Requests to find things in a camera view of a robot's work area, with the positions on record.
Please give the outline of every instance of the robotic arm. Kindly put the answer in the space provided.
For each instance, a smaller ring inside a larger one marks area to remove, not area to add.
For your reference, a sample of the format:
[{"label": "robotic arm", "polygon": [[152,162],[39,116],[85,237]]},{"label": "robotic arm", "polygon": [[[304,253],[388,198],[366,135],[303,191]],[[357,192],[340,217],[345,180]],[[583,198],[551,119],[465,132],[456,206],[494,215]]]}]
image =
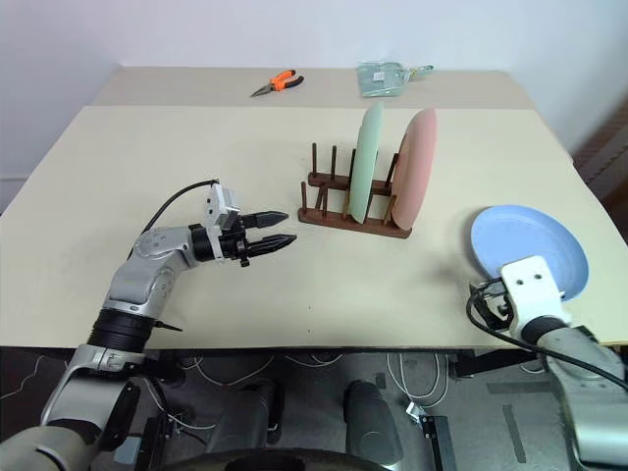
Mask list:
[{"label": "robotic arm", "polygon": [[0,470],[87,469],[102,450],[126,438],[139,399],[129,381],[142,374],[144,346],[154,328],[179,330],[159,320],[180,272],[208,260],[239,260],[279,250],[296,235],[249,242],[246,230],[274,226],[287,214],[240,216],[233,192],[210,186],[205,227],[154,229],[136,241],[116,272],[86,344],[79,345],[43,410],[41,425],[0,444]]},{"label": "robotic arm", "polygon": [[[490,330],[509,328],[512,339],[586,362],[625,381],[625,367],[612,350],[599,345],[585,329],[569,327],[571,316],[562,309],[561,294],[543,257],[504,265],[500,280],[471,287],[471,292],[470,301]],[[489,307],[496,300],[503,301],[498,315]],[[546,367],[575,459],[583,466],[628,466],[624,388],[551,356],[546,356]]]}]

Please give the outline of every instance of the pink plate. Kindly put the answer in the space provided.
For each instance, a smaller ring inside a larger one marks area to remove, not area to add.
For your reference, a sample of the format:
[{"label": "pink plate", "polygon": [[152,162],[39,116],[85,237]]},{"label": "pink plate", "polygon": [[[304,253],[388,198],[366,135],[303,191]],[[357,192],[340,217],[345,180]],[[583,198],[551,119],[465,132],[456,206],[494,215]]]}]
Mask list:
[{"label": "pink plate", "polygon": [[436,126],[434,108],[420,111],[408,124],[399,146],[392,179],[392,194],[396,195],[392,219],[404,230],[412,229],[428,189],[436,149]]}]

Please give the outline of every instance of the orange-handled pliers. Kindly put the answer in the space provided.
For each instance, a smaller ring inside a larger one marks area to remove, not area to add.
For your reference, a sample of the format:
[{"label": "orange-handled pliers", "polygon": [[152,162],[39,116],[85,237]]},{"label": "orange-handled pliers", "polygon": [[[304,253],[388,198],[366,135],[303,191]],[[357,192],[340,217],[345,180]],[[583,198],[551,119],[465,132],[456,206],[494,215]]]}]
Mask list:
[{"label": "orange-handled pliers", "polygon": [[290,77],[294,77],[295,75],[295,70],[283,71],[275,78],[271,78],[271,81],[270,83],[268,83],[268,85],[262,86],[251,96],[265,95],[266,93],[270,93],[271,91],[282,91],[286,88],[293,88],[294,86],[297,86],[304,81],[303,76],[298,76],[294,80],[288,81]]}]

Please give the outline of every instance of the green plate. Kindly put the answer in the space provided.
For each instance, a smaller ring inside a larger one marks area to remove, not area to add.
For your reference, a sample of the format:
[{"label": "green plate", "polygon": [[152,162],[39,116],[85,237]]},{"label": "green plate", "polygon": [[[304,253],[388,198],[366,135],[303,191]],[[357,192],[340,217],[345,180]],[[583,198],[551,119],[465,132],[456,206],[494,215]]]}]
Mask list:
[{"label": "green plate", "polygon": [[371,194],[371,181],[377,159],[377,144],[380,141],[380,130],[382,129],[383,112],[384,104],[381,102],[366,110],[364,118],[362,118],[360,133],[357,136],[349,194],[349,214],[358,223],[363,223],[366,218],[366,209]]}]

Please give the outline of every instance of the plate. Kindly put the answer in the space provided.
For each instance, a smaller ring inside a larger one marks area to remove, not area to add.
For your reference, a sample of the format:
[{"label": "plate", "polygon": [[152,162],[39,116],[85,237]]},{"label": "plate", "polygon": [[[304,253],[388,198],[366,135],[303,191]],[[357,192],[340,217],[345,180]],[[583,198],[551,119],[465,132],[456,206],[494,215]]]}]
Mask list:
[{"label": "plate", "polygon": [[349,214],[358,223],[364,223],[371,195],[371,182],[377,160],[377,146],[382,129],[384,105],[380,102],[366,110],[357,136],[351,189],[349,191]]},{"label": "plate", "polygon": [[399,146],[399,157],[392,178],[392,195],[396,196],[392,219],[409,231],[419,214],[436,150],[436,110],[418,112],[408,124]]},{"label": "plate", "polygon": [[525,206],[493,206],[478,215],[471,244],[491,278],[499,269],[532,255],[546,259],[564,300],[579,295],[589,280],[589,263],[578,239],[556,219]]}]

